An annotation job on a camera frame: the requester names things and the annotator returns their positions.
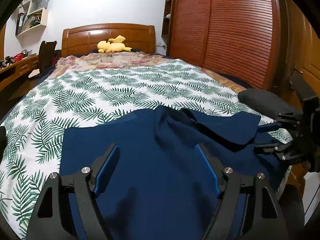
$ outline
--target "white bedsheet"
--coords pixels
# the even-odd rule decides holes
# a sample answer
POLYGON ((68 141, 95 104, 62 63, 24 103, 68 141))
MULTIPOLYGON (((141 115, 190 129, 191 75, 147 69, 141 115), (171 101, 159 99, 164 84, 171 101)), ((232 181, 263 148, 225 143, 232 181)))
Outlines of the white bedsheet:
MULTIPOLYGON (((21 238, 51 172, 59 172, 64 130, 99 125, 141 108, 166 105, 209 115, 259 114, 237 94, 181 60, 153 67, 71 72, 47 79, 5 119, 8 145, 0 164, 0 211, 21 238)), ((260 124, 273 120, 262 116, 260 124)), ((286 130, 270 133, 282 142, 286 130)))

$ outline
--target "metal screw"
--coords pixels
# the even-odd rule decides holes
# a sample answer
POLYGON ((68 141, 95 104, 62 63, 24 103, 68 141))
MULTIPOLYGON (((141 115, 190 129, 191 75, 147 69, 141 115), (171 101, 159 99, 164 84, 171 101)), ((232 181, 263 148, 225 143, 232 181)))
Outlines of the metal screw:
POLYGON ((53 172, 49 175, 50 179, 55 179, 58 176, 58 173, 53 172))
POLYGON ((88 173, 90 171, 90 168, 89 167, 84 167, 82 168, 81 172, 82 173, 88 173))
POLYGON ((264 179, 266 176, 264 176, 264 174, 263 174, 262 172, 259 172, 259 173, 257 174, 257 177, 258 177, 259 179, 264 179))
POLYGON ((226 167, 226 168, 224 168, 224 172, 228 173, 228 174, 231 174, 231 173, 233 173, 233 169, 230 168, 230 167, 226 167))

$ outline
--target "wooden desk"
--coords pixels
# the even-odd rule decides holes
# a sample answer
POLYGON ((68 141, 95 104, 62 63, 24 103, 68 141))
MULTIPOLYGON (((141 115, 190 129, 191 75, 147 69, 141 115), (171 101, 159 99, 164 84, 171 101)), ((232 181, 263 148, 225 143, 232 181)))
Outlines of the wooden desk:
POLYGON ((37 68, 38 55, 30 56, 0 70, 0 91, 17 78, 37 68))

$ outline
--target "wooden headboard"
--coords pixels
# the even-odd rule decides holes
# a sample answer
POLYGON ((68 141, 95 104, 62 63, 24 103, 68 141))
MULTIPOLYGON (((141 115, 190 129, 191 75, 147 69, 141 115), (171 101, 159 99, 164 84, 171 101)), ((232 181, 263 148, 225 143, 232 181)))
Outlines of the wooden headboard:
POLYGON ((154 26, 105 23, 65 29, 62 35, 61 56, 87 54, 92 49, 96 49, 100 41, 107 41, 109 38, 116 38, 118 35, 126 38, 124 41, 126 47, 141 49, 148 54, 155 52, 156 37, 154 26))

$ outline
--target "navy blue fabric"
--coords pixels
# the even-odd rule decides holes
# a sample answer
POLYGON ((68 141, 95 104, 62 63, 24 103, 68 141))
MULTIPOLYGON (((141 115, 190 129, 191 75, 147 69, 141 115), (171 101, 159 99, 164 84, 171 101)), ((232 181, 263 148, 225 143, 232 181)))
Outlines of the navy blue fabric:
MULTIPOLYGON (((195 149, 199 142, 224 166, 244 175, 263 172, 274 189, 279 186, 287 167, 271 155, 253 153, 254 142, 276 142, 257 132, 259 116, 240 112, 216 117, 192 110, 190 114, 192 118, 159 106, 134 111, 130 118, 112 124, 65 131, 61 176, 90 165, 111 143, 120 147, 114 174, 97 198, 115 240, 201 239, 218 199, 212 172, 195 149)), ((78 237, 85 239, 74 195, 70 205, 78 237)), ((241 221, 241 214, 235 221, 241 221)))

